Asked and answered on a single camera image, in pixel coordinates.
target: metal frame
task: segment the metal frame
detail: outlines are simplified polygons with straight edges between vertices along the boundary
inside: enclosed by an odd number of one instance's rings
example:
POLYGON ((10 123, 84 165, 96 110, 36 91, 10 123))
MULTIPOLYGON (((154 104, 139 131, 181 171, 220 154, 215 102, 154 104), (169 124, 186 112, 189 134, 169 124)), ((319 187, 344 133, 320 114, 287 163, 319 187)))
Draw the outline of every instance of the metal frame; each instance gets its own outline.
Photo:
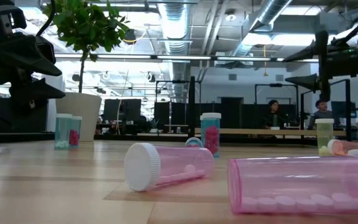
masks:
POLYGON ((174 84, 181 84, 181 83, 189 83, 188 89, 188 99, 189 99, 189 125, 188 125, 188 137, 195 136, 195 128, 196 128, 196 83, 200 85, 200 106, 201 106, 201 81, 196 81, 194 76, 190 77, 190 81, 184 80, 172 80, 172 81, 155 81, 155 102, 157 102, 157 95, 158 95, 158 84, 159 83, 174 83, 174 84))
POLYGON ((299 115, 299 111, 298 111, 298 104, 299 104, 299 88, 298 88, 298 85, 292 85, 292 84, 280 84, 280 86, 272 86, 272 84, 255 84, 255 105, 258 104, 258 97, 257 97, 257 89, 258 89, 258 86, 269 86, 271 88, 281 88, 283 86, 292 86, 292 87, 295 87, 295 90, 296 90, 296 102, 295 102, 295 114, 296 114, 296 117, 298 117, 299 115))
MULTIPOLYGON (((337 82, 333 82, 330 83, 330 86, 338 84, 338 83, 342 83, 345 82, 345 102, 346 102, 346 110, 345 110, 345 114, 346 114, 346 140, 347 141, 352 141, 352 124, 350 122, 351 120, 351 110, 352 110, 352 106, 351 106, 351 81, 350 79, 345 79, 345 80, 339 80, 337 82)), ((304 93, 301 94, 301 130, 305 129, 305 119, 303 119, 304 114, 305 114, 305 94, 307 93, 311 93, 313 91, 309 90, 306 91, 304 93)))

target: white planter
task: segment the white planter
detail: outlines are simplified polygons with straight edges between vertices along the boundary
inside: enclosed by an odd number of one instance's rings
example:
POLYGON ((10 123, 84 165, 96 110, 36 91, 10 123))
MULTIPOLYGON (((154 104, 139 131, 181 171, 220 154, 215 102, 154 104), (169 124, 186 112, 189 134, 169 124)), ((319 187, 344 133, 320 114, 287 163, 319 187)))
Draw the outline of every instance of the white planter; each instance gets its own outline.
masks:
POLYGON ((80 141, 93 141, 98 122, 102 98, 84 93, 66 93, 62 99, 56 99, 57 113, 81 116, 80 141))

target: table surface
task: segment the table surface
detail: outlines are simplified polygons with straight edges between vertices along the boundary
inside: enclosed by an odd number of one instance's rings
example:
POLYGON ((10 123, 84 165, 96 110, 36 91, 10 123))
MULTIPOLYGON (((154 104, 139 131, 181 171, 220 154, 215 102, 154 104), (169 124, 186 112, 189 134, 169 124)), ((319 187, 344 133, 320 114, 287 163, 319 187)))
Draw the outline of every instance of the table surface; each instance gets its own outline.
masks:
POLYGON ((133 143, 95 141, 69 151, 54 150, 52 141, 0 144, 0 224, 358 223, 353 215, 231 213, 229 158, 315 156, 315 147, 222 147, 210 179, 138 193, 124 181, 123 160, 133 143))

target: tree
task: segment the tree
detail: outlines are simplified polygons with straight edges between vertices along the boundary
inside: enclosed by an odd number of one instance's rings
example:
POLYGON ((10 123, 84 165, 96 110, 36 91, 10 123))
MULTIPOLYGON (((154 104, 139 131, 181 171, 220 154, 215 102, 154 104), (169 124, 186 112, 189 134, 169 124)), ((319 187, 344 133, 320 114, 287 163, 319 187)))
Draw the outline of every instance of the tree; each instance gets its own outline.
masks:
MULTIPOLYGON (((108 15, 101 7, 93 4, 98 0, 55 0, 56 16, 53 25, 57 26, 59 40, 66 42, 66 47, 73 46, 75 52, 82 52, 79 92, 82 93, 85 61, 89 57, 96 62, 98 57, 92 54, 100 46, 107 52, 119 47, 125 38, 128 27, 125 16, 119 15, 119 9, 107 2, 108 15)), ((47 4, 46 15, 52 11, 52 4, 47 4)))

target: woman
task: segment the woman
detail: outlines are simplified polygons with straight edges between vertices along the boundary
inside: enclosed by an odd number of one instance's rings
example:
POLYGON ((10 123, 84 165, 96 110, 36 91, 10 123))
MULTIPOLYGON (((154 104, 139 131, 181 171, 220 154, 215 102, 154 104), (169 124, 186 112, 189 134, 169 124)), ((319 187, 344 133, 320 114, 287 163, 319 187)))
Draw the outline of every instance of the woman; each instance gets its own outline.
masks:
POLYGON ((280 114, 277 100, 270 100, 268 103, 268 115, 264 118, 264 128, 270 129, 271 127, 283 127, 285 119, 280 114))

